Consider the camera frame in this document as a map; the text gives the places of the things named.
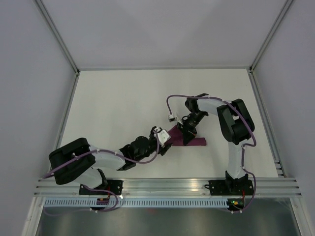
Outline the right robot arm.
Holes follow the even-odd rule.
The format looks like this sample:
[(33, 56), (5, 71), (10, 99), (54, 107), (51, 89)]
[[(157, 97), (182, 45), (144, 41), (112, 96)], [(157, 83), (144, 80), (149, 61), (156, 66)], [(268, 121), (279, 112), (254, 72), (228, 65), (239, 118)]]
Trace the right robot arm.
[(183, 144), (195, 139), (196, 127), (209, 114), (219, 119), (220, 130), (228, 143), (228, 167), (224, 180), (209, 180), (205, 188), (212, 196), (252, 195), (253, 184), (245, 171), (245, 145), (252, 138), (255, 126), (242, 99), (231, 102), (210, 97), (206, 93), (188, 97), (185, 106), (190, 113), (183, 117), (177, 127), (183, 134)]

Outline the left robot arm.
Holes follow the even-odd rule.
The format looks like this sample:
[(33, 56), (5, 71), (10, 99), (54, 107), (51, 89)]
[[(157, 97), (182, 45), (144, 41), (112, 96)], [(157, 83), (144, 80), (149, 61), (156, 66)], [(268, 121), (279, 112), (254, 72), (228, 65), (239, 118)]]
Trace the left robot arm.
[(170, 139), (166, 130), (156, 126), (149, 137), (139, 136), (118, 151), (97, 148), (86, 138), (79, 138), (49, 154), (52, 169), (44, 178), (54, 177), (58, 185), (77, 182), (101, 195), (108, 189), (104, 168), (127, 171), (149, 164), (168, 151)]

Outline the purple cloth napkin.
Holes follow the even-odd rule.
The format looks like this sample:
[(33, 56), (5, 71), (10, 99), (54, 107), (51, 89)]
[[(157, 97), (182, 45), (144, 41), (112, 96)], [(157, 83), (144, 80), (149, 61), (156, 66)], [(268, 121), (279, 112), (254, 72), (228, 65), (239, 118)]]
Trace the purple cloth napkin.
[(188, 144), (184, 144), (184, 135), (181, 130), (175, 125), (173, 128), (168, 130), (168, 134), (170, 135), (170, 139), (166, 142), (166, 144), (171, 144), (175, 147), (184, 147), (184, 146), (206, 146), (207, 142), (205, 138), (195, 137)]

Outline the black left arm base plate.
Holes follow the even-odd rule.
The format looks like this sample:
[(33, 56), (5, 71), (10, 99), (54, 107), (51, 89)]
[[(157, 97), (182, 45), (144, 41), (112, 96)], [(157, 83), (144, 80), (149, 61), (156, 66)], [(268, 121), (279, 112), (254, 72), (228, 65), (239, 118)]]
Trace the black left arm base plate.
[(107, 181), (106, 185), (101, 185), (96, 187), (95, 189), (87, 189), (82, 184), (79, 188), (79, 195), (87, 196), (87, 195), (101, 195), (101, 196), (110, 196), (112, 195), (110, 192), (115, 195), (121, 195), (123, 189), (123, 181), (122, 180), (113, 180), (110, 179)]

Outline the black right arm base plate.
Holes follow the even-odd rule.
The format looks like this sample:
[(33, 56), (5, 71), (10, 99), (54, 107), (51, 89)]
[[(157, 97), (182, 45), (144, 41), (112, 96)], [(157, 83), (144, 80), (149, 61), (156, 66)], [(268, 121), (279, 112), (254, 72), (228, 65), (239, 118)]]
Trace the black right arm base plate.
[(228, 183), (225, 180), (209, 180), (204, 188), (210, 191), (211, 196), (251, 196), (254, 186), (251, 180), (246, 182)]

